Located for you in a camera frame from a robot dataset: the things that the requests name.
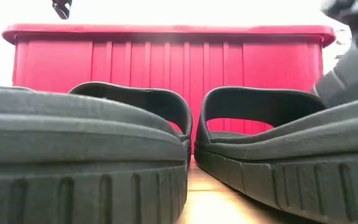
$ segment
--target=slide sandal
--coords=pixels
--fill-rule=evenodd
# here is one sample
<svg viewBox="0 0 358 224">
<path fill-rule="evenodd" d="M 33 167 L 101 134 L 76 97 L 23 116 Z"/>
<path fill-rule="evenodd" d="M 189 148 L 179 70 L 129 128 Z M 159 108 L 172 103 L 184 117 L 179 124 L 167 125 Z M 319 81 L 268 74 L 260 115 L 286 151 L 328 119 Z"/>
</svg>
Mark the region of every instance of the slide sandal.
<svg viewBox="0 0 358 224">
<path fill-rule="evenodd" d="M 312 93 L 329 106 L 358 100 L 358 46 L 353 44 L 338 64 L 314 86 Z"/>
<path fill-rule="evenodd" d="M 174 223 L 186 166 L 177 132 L 146 110 L 0 89 L 0 224 Z"/>
<path fill-rule="evenodd" d="M 274 128 L 253 136 L 209 132 L 206 122 L 215 118 Z M 195 159 L 220 181 L 277 209 L 358 223 L 358 101 L 326 109 L 300 91 L 214 89 L 204 99 Z"/>
<path fill-rule="evenodd" d="M 191 157 L 191 129 L 193 120 L 186 101 L 170 90 L 133 88 L 104 82 L 86 82 L 69 93 L 114 100 L 142 108 L 177 125 L 179 140 L 187 151 L 187 163 Z"/>
</svg>

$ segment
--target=red storage bin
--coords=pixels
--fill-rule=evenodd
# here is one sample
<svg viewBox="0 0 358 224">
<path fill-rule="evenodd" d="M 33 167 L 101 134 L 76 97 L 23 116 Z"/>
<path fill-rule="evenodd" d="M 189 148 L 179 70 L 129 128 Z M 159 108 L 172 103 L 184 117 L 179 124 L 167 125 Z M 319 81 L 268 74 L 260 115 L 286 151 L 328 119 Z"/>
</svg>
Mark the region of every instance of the red storage bin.
<svg viewBox="0 0 358 224">
<path fill-rule="evenodd" d="M 205 94 L 218 86 L 309 91 L 323 74 L 322 48 L 335 40 L 326 26 L 17 24 L 2 36 L 16 45 L 14 85 L 62 93 L 88 81 L 167 88 L 189 103 L 195 128 Z M 246 134 L 269 128 L 231 119 L 208 125 Z"/>
</svg>

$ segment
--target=rubber sole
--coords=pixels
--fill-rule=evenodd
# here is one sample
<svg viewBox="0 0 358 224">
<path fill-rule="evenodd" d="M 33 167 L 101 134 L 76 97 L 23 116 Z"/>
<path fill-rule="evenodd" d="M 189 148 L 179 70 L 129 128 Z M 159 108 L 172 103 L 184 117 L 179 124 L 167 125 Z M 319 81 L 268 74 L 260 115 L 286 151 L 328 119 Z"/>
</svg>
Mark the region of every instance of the rubber sole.
<svg viewBox="0 0 358 224">
<path fill-rule="evenodd" d="M 0 104 L 0 224 L 177 220 L 186 201 L 187 162 L 176 136 L 141 125 L 140 116 L 140 124 L 119 114 L 106 119 L 109 111 L 128 114 L 131 107 L 20 92 L 32 100 L 26 106 Z M 36 103 L 36 97 L 46 100 Z M 66 98 L 77 101 L 72 114 L 84 117 L 68 115 L 69 108 L 58 104 Z M 48 103 L 53 110 L 38 106 Z"/>
<path fill-rule="evenodd" d="M 323 223 L 358 223 L 358 154 L 249 162 L 195 149 L 198 165 L 277 209 Z"/>
<path fill-rule="evenodd" d="M 174 223 L 187 176 L 184 167 L 159 166 L 0 166 L 0 223 Z"/>
</svg>

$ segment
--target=ribbed plastic side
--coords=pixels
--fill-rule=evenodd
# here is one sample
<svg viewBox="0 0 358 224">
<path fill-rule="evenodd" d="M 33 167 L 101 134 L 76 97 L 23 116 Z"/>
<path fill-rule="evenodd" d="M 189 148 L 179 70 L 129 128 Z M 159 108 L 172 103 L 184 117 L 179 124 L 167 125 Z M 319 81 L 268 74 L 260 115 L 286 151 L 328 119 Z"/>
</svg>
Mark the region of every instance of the ribbed plastic side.
<svg viewBox="0 0 358 224">
<path fill-rule="evenodd" d="M 225 42 L 213 37 L 188 41 L 172 37 L 162 42 L 158 38 L 146 41 L 134 34 L 129 40 L 19 39 L 13 82 L 63 93 L 88 81 L 166 88 L 184 97 L 197 124 L 203 98 L 213 88 L 251 86 L 308 91 L 323 70 L 321 43 L 308 42 L 306 38 L 248 36 Z M 213 131 L 246 134 L 269 128 L 266 124 L 229 119 L 210 121 L 209 125 Z"/>
</svg>

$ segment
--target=treaded sole edge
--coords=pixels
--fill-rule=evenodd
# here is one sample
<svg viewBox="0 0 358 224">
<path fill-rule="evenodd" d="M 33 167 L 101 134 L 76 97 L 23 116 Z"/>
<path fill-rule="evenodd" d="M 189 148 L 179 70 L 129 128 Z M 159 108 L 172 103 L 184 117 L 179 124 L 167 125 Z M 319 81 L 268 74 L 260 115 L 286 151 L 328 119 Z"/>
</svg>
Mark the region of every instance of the treaded sole edge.
<svg viewBox="0 0 358 224">
<path fill-rule="evenodd" d="M 187 197 L 185 165 L 139 166 L 1 168 L 0 224 L 174 223 Z"/>
<path fill-rule="evenodd" d="M 323 223 L 358 223 L 358 154 L 250 163 L 196 149 L 195 160 L 277 209 Z"/>
</svg>

